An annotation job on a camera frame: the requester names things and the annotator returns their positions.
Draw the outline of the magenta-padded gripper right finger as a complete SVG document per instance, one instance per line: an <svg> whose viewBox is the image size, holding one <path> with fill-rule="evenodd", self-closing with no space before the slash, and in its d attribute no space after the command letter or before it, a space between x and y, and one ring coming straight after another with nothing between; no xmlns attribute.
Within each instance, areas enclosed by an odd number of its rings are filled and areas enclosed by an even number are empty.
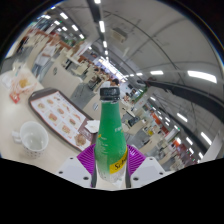
<svg viewBox="0 0 224 224"><path fill-rule="evenodd" d="M140 188L166 176L154 157L146 157L133 146L128 146L125 183L127 188Z"/></svg>

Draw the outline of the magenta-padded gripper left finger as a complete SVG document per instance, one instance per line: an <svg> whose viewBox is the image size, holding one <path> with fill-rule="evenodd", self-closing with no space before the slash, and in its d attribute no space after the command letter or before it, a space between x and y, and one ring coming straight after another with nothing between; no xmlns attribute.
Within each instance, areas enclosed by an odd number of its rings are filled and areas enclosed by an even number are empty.
<svg viewBox="0 0 224 224"><path fill-rule="evenodd" d="M68 157L56 172L56 175L84 188L95 188L97 170L94 156L94 147L91 145L76 157Z"/></svg>

